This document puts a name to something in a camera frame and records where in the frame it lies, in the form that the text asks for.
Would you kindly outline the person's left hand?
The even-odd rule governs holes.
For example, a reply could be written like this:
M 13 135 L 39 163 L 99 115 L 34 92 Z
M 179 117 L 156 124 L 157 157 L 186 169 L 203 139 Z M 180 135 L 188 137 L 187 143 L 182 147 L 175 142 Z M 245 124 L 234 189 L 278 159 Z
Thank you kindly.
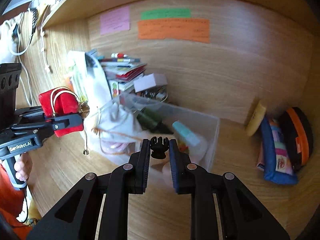
M 14 165 L 14 169 L 16 171 L 15 177 L 19 181 L 27 181 L 31 170 L 33 167 L 33 162 L 31 156 L 28 152 L 22 154 L 17 160 Z

